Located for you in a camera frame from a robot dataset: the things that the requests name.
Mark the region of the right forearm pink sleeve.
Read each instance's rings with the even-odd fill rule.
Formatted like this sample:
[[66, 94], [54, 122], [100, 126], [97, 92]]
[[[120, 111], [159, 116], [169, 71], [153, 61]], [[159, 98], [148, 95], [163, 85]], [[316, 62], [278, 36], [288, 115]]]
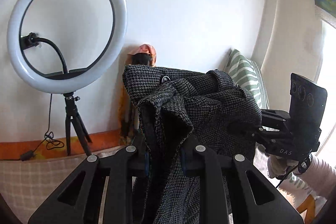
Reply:
[[311, 155], [310, 166], [303, 172], [299, 166], [293, 172], [307, 183], [318, 196], [328, 199], [335, 188], [335, 168], [322, 159]]

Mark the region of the right white gloved hand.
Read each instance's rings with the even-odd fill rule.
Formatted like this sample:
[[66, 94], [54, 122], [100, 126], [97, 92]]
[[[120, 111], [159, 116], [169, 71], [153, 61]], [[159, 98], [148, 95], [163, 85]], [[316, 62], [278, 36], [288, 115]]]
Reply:
[[270, 178], [284, 176], [288, 170], [298, 165], [297, 161], [282, 158], [275, 155], [268, 157], [268, 174]]

